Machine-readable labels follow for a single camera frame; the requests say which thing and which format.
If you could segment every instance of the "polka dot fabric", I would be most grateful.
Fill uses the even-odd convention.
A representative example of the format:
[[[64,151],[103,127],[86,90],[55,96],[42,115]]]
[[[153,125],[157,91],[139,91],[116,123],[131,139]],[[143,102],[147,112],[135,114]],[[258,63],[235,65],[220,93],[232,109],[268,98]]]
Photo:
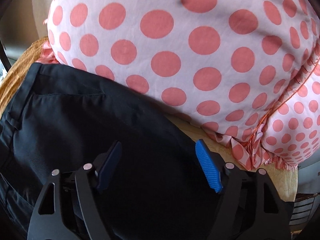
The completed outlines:
[[[294,168],[319,147],[319,42],[275,104],[266,124],[262,146],[278,167]]]
[[[270,159],[254,158],[257,126],[319,27],[307,0],[53,0],[48,17],[60,63],[155,99],[248,170]]]

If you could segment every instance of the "silver screw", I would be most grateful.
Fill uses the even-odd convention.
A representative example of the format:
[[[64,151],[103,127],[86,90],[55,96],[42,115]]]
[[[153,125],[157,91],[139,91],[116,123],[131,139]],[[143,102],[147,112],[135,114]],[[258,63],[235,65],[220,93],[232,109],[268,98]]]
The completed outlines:
[[[266,175],[267,174],[267,171],[265,169],[259,169],[258,172],[261,174],[261,175]]]
[[[53,171],[51,172],[51,175],[52,175],[52,176],[57,176],[59,173],[60,173],[60,171],[59,171],[58,169],[56,169],[56,170],[53,170]]]
[[[226,168],[232,170],[235,167],[233,163],[226,163]]]
[[[83,165],[84,170],[90,170],[92,168],[92,164],[91,163],[87,163],[85,165]]]

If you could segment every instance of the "black pants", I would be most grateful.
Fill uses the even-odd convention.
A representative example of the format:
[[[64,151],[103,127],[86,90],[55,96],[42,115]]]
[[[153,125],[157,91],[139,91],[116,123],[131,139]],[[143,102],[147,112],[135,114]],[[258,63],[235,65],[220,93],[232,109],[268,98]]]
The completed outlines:
[[[204,239],[219,196],[195,143],[143,96],[62,65],[33,64],[0,121],[0,203],[26,237],[54,169],[74,171],[115,140],[123,156],[97,200],[120,239]]]

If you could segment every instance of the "beige wall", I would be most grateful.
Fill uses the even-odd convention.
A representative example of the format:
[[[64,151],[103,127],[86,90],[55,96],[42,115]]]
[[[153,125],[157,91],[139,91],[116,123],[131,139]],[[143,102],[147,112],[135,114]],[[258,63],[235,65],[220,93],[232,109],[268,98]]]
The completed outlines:
[[[32,42],[47,35],[43,21],[51,0],[13,0],[0,21],[0,38],[7,56],[18,59]]]

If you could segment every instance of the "brown fabric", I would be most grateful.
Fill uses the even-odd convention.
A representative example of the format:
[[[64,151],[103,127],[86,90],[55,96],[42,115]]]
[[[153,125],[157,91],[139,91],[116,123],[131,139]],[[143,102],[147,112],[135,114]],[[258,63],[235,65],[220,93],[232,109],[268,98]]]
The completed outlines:
[[[10,68],[7,76],[0,85],[0,115],[2,116],[7,104],[20,87],[30,66],[40,58],[42,45],[48,37],[44,37],[34,43],[21,55]]]
[[[41,55],[42,45],[48,41],[47,37],[34,42],[29,49],[27,49],[19,60],[9,70],[7,76],[0,85],[0,113],[4,112],[7,104],[20,87],[25,75],[27,74],[32,63],[37,61]],[[241,165],[232,157],[231,149],[212,141],[207,134],[201,129],[190,125],[176,117],[167,116],[181,131],[188,135],[194,141],[204,139],[209,149],[212,152],[219,153],[226,162],[232,162],[239,168],[243,169]],[[271,180],[276,186],[278,193],[284,201],[294,201],[298,187],[298,170],[287,171],[276,169],[274,164],[262,165],[266,169]]]

